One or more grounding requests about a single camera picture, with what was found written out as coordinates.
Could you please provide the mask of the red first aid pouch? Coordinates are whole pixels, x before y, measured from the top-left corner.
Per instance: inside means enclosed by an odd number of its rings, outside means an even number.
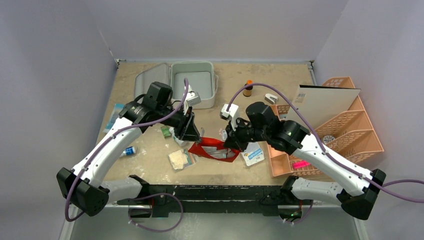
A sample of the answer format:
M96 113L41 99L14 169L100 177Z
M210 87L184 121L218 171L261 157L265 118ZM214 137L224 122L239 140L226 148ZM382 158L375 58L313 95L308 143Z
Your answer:
M201 142L195 142L188 150L189 153L215 161L232 163L240 151L224 147L224 142L210 137L201 137Z

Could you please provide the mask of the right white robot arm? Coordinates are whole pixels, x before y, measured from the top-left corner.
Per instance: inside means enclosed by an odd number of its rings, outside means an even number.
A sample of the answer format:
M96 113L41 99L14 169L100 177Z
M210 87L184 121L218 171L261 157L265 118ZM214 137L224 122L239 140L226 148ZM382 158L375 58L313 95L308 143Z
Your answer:
M220 117L228 121L225 128L226 148L243 152L249 143L266 142L312 166L333 179L333 182L308 180L289 176L280 196L288 204L296 200L316 200L341 206L350 216L368 220L386 178L380 169L361 167L327 146L307 128L293 120L280 120L269 105L261 101L246 109L248 120L240 117L236 104L225 104Z

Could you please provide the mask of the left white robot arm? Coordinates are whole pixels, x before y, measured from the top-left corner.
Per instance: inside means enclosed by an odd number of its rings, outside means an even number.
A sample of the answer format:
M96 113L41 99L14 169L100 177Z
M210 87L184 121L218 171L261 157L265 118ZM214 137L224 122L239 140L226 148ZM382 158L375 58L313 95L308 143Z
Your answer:
M173 107L170 85L155 81L147 93L124 105L106 136L94 149L71 169L61 168L56 175L61 194L66 199L65 219L73 222L70 205L88 216L97 215L108 203L131 199L138 205L146 203L149 191L135 176L124 180L105 182L104 178L124 150L149 127L162 124L172 127L181 141L200 143L202 140L195 123L192 105L200 101L187 78L183 97Z

